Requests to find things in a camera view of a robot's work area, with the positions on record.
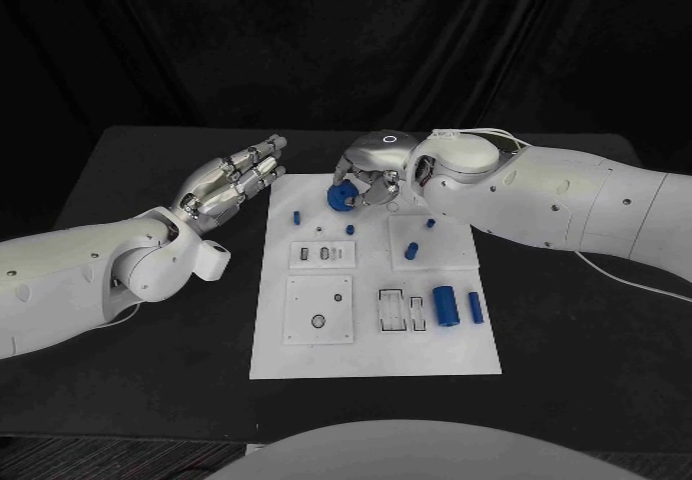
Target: white board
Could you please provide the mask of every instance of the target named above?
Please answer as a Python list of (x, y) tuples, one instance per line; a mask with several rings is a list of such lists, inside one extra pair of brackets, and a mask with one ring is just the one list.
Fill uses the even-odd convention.
[[(335, 212), (325, 202), (331, 175), (283, 175), (270, 186), (262, 278), (256, 307), (255, 339), (249, 378), (328, 378), (425, 375), (479, 375), (501, 373), (490, 316), (479, 283), (475, 248), (468, 225), (443, 225), (438, 235), (464, 245), (465, 269), (397, 271), (391, 269), (389, 217), (423, 215), (426, 211), (396, 199), (397, 209), (370, 206), (351, 212)], [(301, 223), (293, 225), (292, 212)], [(345, 226), (354, 226), (347, 235)], [(289, 269), (292, 242), (355, 242), (353, 269)], [(283, 344), (286, 284), (292, 276), (350, 275), (353, 337), (347, 344)], [(459, 325), (439, 327), (432, 288), (451, 285), (461, 318)], [(412, 328), (396, 334), (381, 333), (377, 294), (400, 289), (403, 300), (422, 298), (426, 329)], [(479, 294), (484, 323), (475, 325), (466, 293)]]

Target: black table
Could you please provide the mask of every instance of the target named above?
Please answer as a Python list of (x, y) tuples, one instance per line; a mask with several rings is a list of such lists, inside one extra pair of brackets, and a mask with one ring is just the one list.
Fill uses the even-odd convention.
[[(168, 205), (197, 165), (266, 131), (113, 127), (56, 228)], [(331, 171), (357, 132), (280, 131), (292, 173)], [(611, 135), (523, 135), (637, 164)], [(207, 238), (231, 251), (122, 325), (0, 362), (0, 432), (266, 442), (324, 425), (464, 422), (580, 450), (692, 452), (692, 305), (598, 274), (572, 253), (474, 231), (500, 376), (249, 381), (268, 192)], [(692, 295), (673, 275), (593, 256), (614, 274)]]

